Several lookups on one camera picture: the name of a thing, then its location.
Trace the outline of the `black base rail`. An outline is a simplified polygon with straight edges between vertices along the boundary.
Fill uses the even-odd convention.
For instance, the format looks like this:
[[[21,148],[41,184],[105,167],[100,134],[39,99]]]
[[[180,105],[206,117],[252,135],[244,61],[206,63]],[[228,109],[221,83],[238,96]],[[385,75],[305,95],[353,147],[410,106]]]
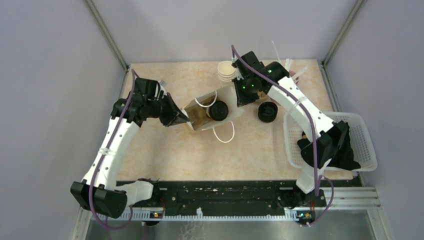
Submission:
[[[316,210],[327,206],[323,190],[303,193],[294,180],[164,181],[153,183],[152,197],[136,208],[160,208],[167,217],[282,216],[297,207]]]

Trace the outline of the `black plastic cup lid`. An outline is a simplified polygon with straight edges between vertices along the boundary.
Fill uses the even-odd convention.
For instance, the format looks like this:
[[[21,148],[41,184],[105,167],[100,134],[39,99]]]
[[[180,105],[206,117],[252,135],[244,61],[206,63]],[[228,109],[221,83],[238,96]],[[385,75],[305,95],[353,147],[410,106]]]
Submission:
[[[228,105],[221,100],[216,101],[208,108],[207,115],[214,121],[223,121],[229,115]]]

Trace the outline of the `white plastic basket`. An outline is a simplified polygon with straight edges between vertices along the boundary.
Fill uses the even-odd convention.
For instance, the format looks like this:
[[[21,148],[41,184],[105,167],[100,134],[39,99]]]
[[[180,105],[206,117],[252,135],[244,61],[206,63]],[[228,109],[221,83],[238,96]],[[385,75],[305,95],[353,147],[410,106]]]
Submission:
[[[359,114],[349,112],[328,111],[325,115],[335,122],[344,121],[348,123],[354,161],[360,165],[360,168],[355,171],[372,172],[376,170],[378,167],[377,156],[363,118]],[[301,139],[303,130],[288,113],[283,117],[283,131],[287,160],[292,167],[301,169],[305,161],[301,156],[297,141]]]

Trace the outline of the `stack of white paper cups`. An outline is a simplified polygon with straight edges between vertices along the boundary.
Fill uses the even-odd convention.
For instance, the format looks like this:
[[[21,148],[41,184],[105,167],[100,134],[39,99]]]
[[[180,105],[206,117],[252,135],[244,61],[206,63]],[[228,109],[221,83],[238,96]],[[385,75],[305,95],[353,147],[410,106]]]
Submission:
[[[236,69],[232,61],[221,61],[217,66],[218,78],[223,82],[231,82],[236,77]]]

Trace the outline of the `brown paper bag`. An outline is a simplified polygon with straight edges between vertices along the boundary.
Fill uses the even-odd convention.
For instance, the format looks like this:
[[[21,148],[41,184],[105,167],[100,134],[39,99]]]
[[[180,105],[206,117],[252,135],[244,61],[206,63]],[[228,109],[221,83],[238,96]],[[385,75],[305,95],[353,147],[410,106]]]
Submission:
[[[241,117],[244,110],[238,107],[236,89],[232,85],[218,88],[210,93],[198,96],[182,108],[189,121],[188,128],[192,132],[212,130],[216,139],[224,144],[231,142],[235,137],[235,120]],[[222,140],[216,128],[231,124],[232,135],[228,140]]]

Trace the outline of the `brown cardboard cup carrier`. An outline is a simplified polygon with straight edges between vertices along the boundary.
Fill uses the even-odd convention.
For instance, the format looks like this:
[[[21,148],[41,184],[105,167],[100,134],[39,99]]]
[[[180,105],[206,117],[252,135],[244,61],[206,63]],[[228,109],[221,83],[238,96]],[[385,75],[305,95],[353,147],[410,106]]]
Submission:
[[[200,106],[195,100],[187,105],[185,110],[195,131],[203,129],[205,125],[214,121],[208,116],[208,109]]]
[[[269,98],[267,94],[264,92],[258,92],[257,93],[258,99],[255,100],[255,104],[262,104],[263,102],[266,102]]]

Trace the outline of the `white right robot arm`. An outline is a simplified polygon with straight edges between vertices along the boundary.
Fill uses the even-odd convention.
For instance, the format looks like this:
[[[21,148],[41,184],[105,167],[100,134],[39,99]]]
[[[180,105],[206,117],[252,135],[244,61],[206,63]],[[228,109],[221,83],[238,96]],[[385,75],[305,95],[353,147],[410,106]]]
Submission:
[[[309,142],[300,149],[305,163],[296,180],[299,189],[293,192],[293,200],[299,206],[307,206],[314,198],[312,191],[319,192],[325,168],[347,144],[349,125],[336,122],[319,110],[279,62],[264,65],[253,51],[239,55],[233,48],[232,66],[239,72],[233,79],[238,107],[252,104],[263,92],[283,107],[305,133]]]

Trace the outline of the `black cloth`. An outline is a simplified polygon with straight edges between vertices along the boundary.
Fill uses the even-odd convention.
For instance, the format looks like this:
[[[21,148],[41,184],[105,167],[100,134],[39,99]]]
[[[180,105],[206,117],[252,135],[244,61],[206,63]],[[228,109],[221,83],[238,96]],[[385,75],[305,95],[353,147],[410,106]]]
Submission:
[[[317,164],[321,169],[327,161],[329,167],[342,170],[355,170],[361,166],[354,160],[351,147],[350,126],[347,122],[333,122],[328,131],[321,131],[316,139]]]

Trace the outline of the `stack of black lids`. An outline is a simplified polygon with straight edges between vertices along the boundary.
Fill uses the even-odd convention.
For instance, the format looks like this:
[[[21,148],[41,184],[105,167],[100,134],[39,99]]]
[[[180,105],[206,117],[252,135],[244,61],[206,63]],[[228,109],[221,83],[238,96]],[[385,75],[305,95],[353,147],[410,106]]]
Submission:
[[[278,107],[274,102],[263,102],[259,108],[257,116],[264,123],[271,123],[277,118]]]

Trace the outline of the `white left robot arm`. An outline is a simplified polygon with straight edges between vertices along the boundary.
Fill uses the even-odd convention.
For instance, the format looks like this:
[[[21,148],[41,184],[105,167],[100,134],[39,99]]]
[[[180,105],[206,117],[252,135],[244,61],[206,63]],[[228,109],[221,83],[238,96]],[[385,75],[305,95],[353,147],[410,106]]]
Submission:
[[[84,210],[117,219],[137,202],[149,207],[160,202],[161,194],[150,180],[117,185],[130,143],[149,118],[159,119],[165,127],[189,121],[159,81],[136,77],[127,98],[114,103],[104,140],[88,172],[71,184],[70,193]]]

